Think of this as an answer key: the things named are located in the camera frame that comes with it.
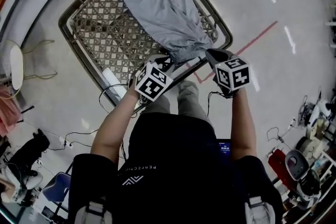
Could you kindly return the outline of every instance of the white tile floor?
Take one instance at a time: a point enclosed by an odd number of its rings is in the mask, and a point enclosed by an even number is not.
[[[22,146],[38,127],[64,137],[73,131],[93,131],[106,116],[98,103],[100,91],[83,70],[58,28],[59,17],[73,1],[51,0],[29,36],[27,46],[42,39],[55,40],[54,44],[39,48],[34,59],[27,59],[27,62],[34,62],[38,74],[56,70],[58,76],[47,81],[35,79],[24,82],[22,94],[35,109],[24,114],[24,120],[29,124],[18,124],[8,136],[14,148]],[[247,91],[258,135],[258,156],[274,178],[266,155],[279,143],[275,140],[268,142],[266,131],[278,126],[280,133],[285,132],[292,118],[297,117],[304,95],[314,101],[321,87],[323,96],[327,98],[334,86],[334,52],[328,46],[330,30],[323,25],[331,17],[328,8],[331,0],[210,1],[233,33],[234,42],[230,48],[233,52],[242,49],[276,22],[241,54],[251,63],[255,73],[255,83],[249,85]],[[290,32],[291,40],[285,28]],[[210,72],[210,67],[204,66],[197,74],[204,79]],[[199,101],[206,110],[208,93],[217,90],[215,83],[211,79],[199,83],[194,75],[189,79],[198,84]],[[171,92],[167,96],[173,99]],[[112,109],[107,100],[103,100],[103,104]],[[209,117],[218,138],[230,136],[230,106],[230,100],[216,95],[211,99]],[[172,101],[172,112],[176,112],[176,101]],[[135,122],[136,119],[132,120],[128,128],[126,146]],[[285,141],[293,147],[304,133],[301,129],[293,129],[285,136]],[[61,147],[57,136],[47,132],[46,135],[50,138],[51,148]],[[93,138],[93,135],[68,136],[70,141],[88,145]],[[73,157],[84,152],[89,152],[89,148],[80,144],[64,151],[48,150],[41,161],[50,171],[43,167],[39,169],[44,175],[42,185],[51,180],[52,173],[65,171]]]

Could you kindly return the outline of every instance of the black shirt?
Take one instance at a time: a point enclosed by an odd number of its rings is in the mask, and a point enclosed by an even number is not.
[[[99,155],[75,157],[69,222],[89,201],[105,197],[113,223],[245,223],[248,196],[271,204],[281,223],[280,194],[258,158],[230,162],[206,121],[149,113],[139,117],[119,171]]]

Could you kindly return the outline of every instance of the red line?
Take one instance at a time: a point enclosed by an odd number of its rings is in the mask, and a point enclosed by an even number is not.
[[[236,55],[240,55],[243,51],[245,51],[248,47],[250,47],[252,44],[254,44],[259,38],[261,38],[264,34],[266,34],[274,25],[276,25],[278,21],[276,20],[274,23],[272,23],[270,26],[268,26],[264,31],[262,31],[256,38],[251,40],[245,47],[240,49],[238,52],[236,52]],[[194,75],[196,76],[198,82],[202,84],[202,82],[206,81],[208,78],[212,77],[215,73],[211,72],[209,75],[206,76],[204,80],[201,80],[196,72],[194,72]]]

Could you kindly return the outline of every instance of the blue chair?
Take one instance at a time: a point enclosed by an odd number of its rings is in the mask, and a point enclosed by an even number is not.
[[[71,175],[63,172],[58,173],[42,190],[48,201],[63,202],[70,188]]]

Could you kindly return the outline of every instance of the white box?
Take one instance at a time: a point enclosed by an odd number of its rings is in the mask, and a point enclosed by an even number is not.
[[[218,63],[215,68],[218,84],[231,91],[250,83],[249,64],[240,57]]]
[[[155,101],[172,82],[170,77],[148,62],[137,76],[135,90]]]

